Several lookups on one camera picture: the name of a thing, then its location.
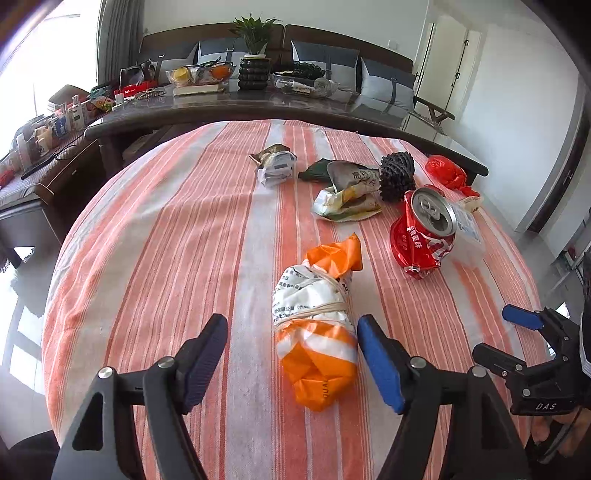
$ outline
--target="curtain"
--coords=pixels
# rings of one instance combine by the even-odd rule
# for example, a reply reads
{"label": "curtain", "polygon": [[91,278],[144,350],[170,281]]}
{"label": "curtain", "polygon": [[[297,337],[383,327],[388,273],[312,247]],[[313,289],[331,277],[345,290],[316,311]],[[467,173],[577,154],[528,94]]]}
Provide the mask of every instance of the curtain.
{"label": "curtain", "polygon": [[144,0],[102,0],[96,41],[98,84],[136,65],[142,39]]}

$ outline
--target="floor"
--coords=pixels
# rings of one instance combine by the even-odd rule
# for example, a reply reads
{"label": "floor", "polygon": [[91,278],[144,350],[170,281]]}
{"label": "floor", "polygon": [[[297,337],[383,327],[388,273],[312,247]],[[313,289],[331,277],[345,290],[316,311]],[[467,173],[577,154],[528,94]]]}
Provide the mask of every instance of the floor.
{"label": "floor", "polygon": [[51,430],[47,415],[41,334],[58,248],[17,248],[25,261],[0,273],[0,437],[7,447]]}
{"label": "floor", "polygon": [[[504,219],[486,205],[503,225]],[[535,234],[511,234],[537,284],[543,305],[568,310],[577,320],[583,310],[583,290],[576,273]],[[43,313],[58,249],[17,249],[26,260],[0,273],[0,437],[10,448],[16,442],[51,429],[45,404],[41,365]]]}

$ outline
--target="can lid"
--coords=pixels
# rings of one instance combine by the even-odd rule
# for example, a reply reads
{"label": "can lid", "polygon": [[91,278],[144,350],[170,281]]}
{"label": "can lid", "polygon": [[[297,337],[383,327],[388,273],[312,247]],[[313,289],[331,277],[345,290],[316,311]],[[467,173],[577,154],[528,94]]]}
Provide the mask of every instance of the can lid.
{"label": "can lid", "polygon": [[450,203],[435,190],[428,187],[416,189],[410,202],[414,216],[428,231],[438,236],[455,233],[456,214]]}

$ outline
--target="orange and white striped cloth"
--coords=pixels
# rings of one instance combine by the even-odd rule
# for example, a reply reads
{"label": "orange and white striped cloth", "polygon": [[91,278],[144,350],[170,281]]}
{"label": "orange and white striped cloth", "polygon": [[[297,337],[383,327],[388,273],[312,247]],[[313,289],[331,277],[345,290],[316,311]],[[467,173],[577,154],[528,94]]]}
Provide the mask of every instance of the orange and white striped cloth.
{"label": "orange and white striped cloth", "polygon": [[[281,371],[271,315],[285,268],[300,264],[310,248],[352,233],[361,240],[363,270],[350,288],[351,319],[373,314],[410,354],[442,369],[466,371],[479,342],[529,364],[545,361],[541,336],[501,317],[506,303],[538,309],[540,302],[524,260],[486,212],[476,213],[487,249],[478,268],[444,261],[415,280],[390,250],[397,205],[361,222],[314,217],[321,185],[289,180],[267,189],[256,181],[247,155],[275,143],[297,155],[297,171],[320,158],[375,166],[383,155],[407,150],[418,184],[433,183],[452,200],[462,196],[430,179],[427,159],[406,142],[300,121],[219,122],[155,148],[95,196],[57,261],[43,360],[59,440],[99,368],[147,368],[176,353],[217,312],[228,318],[228,345],[203,404],[186,417],[209,478],[376,478],[400,417],[382,402],[365,361],[359,359],[357,379],[338,401],[319,413],[305,409]],[[449,415],[441,408],[426,478],[438,476]],[[141,407],[136,421],[147,479],[156,479]],[[525,438],[528,420],[515,422]]]}

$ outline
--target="screw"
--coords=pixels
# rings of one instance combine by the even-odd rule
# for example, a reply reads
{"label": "screw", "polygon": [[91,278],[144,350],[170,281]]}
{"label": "screw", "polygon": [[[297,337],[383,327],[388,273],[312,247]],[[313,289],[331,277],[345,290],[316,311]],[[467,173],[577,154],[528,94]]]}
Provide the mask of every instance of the screw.
{"label": "screw", "polygon": [[410,366],[420,370],[427,366],[427,361],[422,356],[414,356],[410,359]]}
{"label": "screw", "polygon": [[472,375],[477,378],[484,378],[486,376],[486,368],[481,367],[480,365],[475,365],[472,367]]}
{"label": "screw", "polygon": [[99,370],[98,376],[99,378],[109,378],[113,375],[113,369],[111,367],[103,367]]}
{"label": "screw", "polygon": [[158,366],[160,368],[170,368],[174,365],[174,358],[171,356],[164,356],[158,360]]}

